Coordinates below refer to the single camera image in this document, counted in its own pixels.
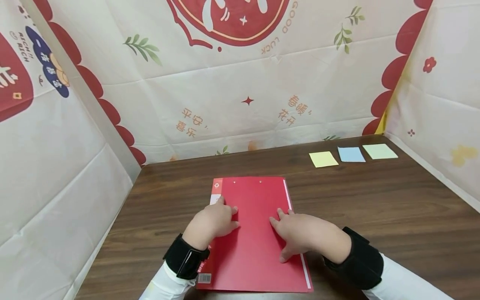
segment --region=sticky note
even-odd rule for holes
[[[338,166],[337,161],[330,151],[310,153],[310,158],[312,159],[315,168]]]
[[[360,148],[358,147],[347,147],[340,148],[338,147],[338,153],[340,154],[340,160],[344,162],[365,162]]]
[[[363,145],[372,159],[398,158],[398,156],[385,144]]]

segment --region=wrist strap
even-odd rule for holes
[[[163,259],[178,278],[192,280],[197,277],[198,267],[209,255],[210,250],[195,249],[183,240],[182,234],[179,234]]]
[[[325,265],[336,272],[339,277],[351,283],[355,287],[367,290],[374,288],[382,281],[384,259],[370,242],[351,230],[344,227],[352,240],[352,248],[347,259],[341,264],[335,264],[324,257]]]

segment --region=wooden table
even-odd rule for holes
[[[314,168],[308,153],[387,143],[398,159]],[[383,136],[182,160],[145,167],[77,300],[137,300],[162,256],[209,203],[212,179],[284,176],[295,212],[348,225],[456,300],[480,299],[480,215]],[[208,293],[186,299],[365,299],[309,253],[314,293]]]

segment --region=green leaf print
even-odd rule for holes
[[[228,152],[227,150],[228,150],[228,145],[226,145],[225,147],[223,147],[222,153],[220,153],[220,151],[217,150],[217,152],[216,152],[215,155],[230,154],[230,152]]]
[[[147,44],[148,43],[148,38],[145,37],[143,38],[139,43],[138,40],[140,39],[140,35],[136,34],[132,37],[129,36],[124,45],[127,45],[135,55],[137,55],[137,51],[142,55],[145,61],[148,61],[148,57],[151,58],[157,65],[161,66],[162,62],[160,61],[160,58],[155,52],[159,52],[160,50],[155,47],[154,45]]]
[[[350,15],[345,18],[350,20],[350,25],[352,27],[353,27],[353,24],[358,25],[359,20],[360,21],[365,20],[365,17],[363,15],[358,15],[360,10],[361,10],[361,7],[355,6],[352,9],[352,12],[350,13]],[[349,46],[348,44],[350,44],[353,41],[351,38],[351,34],[352,34],[351,29],[343,28],[343,22],[342,22],[342,29],[340,30],[339,33],[336,34],[333,40],[333,44],[336,45],[337,50],[340,49],[342,44],[344,44],[343,50],[345,51],[345,53],[350,54],[351,46]]]
[[[332,136],[329,135],[326,138],[324,138],[323,140],[324,141],[333,141],[333,140],[339,140],[339,139],[341,139],[341,137],[336,136],[336,135],[332,135]]]

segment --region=backdrop wall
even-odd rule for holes
[[[480,212],[479,0],[436,0],[386,135]]]
[[[431,0],[35,0],[139,164],[375,133]]]
[[[132,181],[17,0],[0,1],[0,141],[0,299],[72,299]]]

